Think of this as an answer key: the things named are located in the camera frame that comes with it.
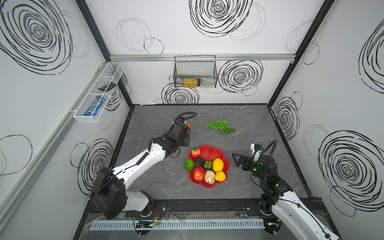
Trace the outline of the red strawberry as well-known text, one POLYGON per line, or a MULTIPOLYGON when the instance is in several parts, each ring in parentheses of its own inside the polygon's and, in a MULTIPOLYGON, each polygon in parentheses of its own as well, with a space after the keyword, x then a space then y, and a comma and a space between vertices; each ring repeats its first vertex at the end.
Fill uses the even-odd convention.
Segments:
POLYGON ((192 151, 191 151, 191 156, 194 158, 194 159, 198 159, 201 157, 201 150, 199 148, 194 148, 192 151))

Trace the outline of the green lime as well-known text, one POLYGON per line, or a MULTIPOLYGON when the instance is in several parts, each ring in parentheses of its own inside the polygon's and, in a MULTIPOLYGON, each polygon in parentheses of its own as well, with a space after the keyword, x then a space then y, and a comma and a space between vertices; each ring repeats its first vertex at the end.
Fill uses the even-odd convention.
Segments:
POLYGON ((192 159, 188 159, 185 164, 185 168, 188 172, 192 172, 195 168, 195 163, 192 159))

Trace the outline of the red flower-shaped fruit bowl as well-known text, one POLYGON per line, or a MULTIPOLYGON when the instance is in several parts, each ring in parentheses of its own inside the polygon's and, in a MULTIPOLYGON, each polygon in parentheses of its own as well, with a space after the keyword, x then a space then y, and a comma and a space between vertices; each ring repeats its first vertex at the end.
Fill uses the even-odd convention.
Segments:
POLYGON ((224 153, 223 153, 220 149, 212 148, 212 147, 209 146, 209 145, 204 145, 204 146, 201 146, 201 147, 200 147, 200 150, 201 150, 201 155, 200 155, 200 157, 202 157, 205 161, 211 161, 211 162, 213 162, 215 159, 219 158, 219 159, 221 159, 221 160, 223 161, 223 163, 224 163, 223 173, 226 175, 226 179, 225 179, 223 182, 215 181, 213 184, 208 184, 208 183, 206 183, 205 181, 198 182, 198 181, 195 180, 195 178, 194 178, 193 171, 189 171, 189 170, 188 170, 190 180, 191 180, 193 183, 198 184, 198 185, 202 185, 203 187, 205 187, 205 188, 207 188, 207 189, 212 189, 212 188, 214 188, 217 184, 224 183, 224 182, 228 179, 228 170, 230 169, 230 163, 229 163, 229 161, 225 158, 224 153))

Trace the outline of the dark avocado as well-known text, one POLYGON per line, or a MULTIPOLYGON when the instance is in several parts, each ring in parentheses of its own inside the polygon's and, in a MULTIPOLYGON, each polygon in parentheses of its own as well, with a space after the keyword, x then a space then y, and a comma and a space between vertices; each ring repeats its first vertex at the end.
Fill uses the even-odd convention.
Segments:
POLYGON ((195 165, 195 168, 202 168, 205 164, 205 160, 203 158, 198 158, 196 160, 194 160, 194 165, 195 165))

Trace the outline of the yellow lemon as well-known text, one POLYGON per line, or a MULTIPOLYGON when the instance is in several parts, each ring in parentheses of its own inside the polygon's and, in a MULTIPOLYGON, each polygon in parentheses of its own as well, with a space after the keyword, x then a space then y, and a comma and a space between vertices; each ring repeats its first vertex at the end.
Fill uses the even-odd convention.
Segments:
POLYGON ((223 162, 223 160, 220 159, 220 158, 216 158, 213 161, 212 168, 213 168, 213 171, 215 173, 222 171, 224 169, 224 162, 223 162))

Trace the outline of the yellow pear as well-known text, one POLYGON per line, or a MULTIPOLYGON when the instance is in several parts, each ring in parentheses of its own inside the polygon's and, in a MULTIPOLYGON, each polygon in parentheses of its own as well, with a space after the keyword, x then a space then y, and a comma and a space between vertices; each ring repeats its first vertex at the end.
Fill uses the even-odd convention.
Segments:
POLYGON ((215 174, 215 181, 222 183, 226 179, 227 179, 227 175, 226 175, 225 172, 223 172, 223 171, 216 172, 216 174, 215 174))

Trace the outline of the red apple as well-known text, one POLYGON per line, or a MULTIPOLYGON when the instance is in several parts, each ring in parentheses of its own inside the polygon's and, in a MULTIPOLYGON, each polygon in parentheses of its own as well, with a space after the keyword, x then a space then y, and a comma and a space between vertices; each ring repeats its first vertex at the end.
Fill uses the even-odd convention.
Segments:
POLYGON ((201 167, 195 168, 192 172, 193 180, 201 183, 205 179, 205 170, 201 167))

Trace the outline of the beige garlic bulb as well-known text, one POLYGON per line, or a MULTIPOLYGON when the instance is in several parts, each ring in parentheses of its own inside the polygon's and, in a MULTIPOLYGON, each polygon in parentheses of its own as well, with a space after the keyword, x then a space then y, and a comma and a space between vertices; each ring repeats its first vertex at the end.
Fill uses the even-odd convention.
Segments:
POLYGON ((205 178, 204 178, 204 181, 205 183, 209 184, 209 185, 212 185, 215 183, 215 172, 213 171, 206 171, 205 172, 205 178))

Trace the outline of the green grape bunch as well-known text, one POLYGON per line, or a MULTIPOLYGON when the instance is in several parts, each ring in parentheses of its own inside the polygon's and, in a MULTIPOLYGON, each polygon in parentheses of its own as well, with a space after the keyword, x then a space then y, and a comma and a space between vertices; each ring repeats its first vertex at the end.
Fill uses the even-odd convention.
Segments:
POLYGON ((233 134, 236 132, 227 121, 217 120, 215 122, 210 122, 206 125, 207 130, 217 130, 221 131, 224 134, 233 134))

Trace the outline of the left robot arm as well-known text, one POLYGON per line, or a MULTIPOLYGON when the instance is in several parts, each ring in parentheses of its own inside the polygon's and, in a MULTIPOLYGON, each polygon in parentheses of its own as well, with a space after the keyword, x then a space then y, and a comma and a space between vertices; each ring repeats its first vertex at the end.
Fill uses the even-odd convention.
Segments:
POLYGON ((130 185, 155 164, 190 144, 190 129, 187 120, 195 118, 196 112, 184 112, 172 122, 170 129, 156 138, 150 138, 148 147, 127 161, 113 168, 99 171, 90 193, 90 203, 111 220, 122 212, 151 214, 154 200, 144 191, 130 192, 130 185))

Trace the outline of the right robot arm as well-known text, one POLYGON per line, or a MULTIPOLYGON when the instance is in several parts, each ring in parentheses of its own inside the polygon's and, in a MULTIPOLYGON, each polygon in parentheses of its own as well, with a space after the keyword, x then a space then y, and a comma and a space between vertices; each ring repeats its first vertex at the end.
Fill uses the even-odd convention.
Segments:
POLYGON ((338 240, 340 237, 327 228, 300 200, 293 188, 278 174, 273 154, 277 147, 273 140, 266 148, 253 145, 252 155, 232 154, 235 165, 258 178, 264 192, 259 203, 265 216, 280 219, 298 240, 338 240))

